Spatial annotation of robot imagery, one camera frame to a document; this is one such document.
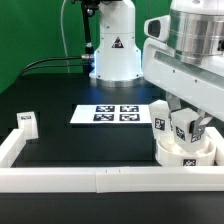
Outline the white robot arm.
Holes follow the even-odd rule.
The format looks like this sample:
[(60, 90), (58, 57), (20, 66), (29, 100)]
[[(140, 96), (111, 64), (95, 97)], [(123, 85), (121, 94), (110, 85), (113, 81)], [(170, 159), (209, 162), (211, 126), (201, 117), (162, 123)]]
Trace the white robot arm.
[(199, 109), (194, 133), (207, 117), (224, 122), (224, 0), (172, 0), (167, 15), (144, 23), (142, 49), (131, 0), (102, 1), (99, 11), (93, 82), (118, 87), (147, 80), (167, 92), (172, 110), (181, 101)]

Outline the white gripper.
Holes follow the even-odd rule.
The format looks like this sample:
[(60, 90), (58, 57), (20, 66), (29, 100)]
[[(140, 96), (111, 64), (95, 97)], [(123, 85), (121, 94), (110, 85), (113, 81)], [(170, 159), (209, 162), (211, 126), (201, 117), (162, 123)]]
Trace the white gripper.
[(165, 43), (147, 38), (142, 70), (147, 81), (167, 91), (170, 112), (181, 109), (180, 99), (199, 108), (198, 118), (190, 123), (190, 134), (203, 135), (213, 117), (224, 121), (224, 55), (204, 56), (199, 66), (185, 64)]

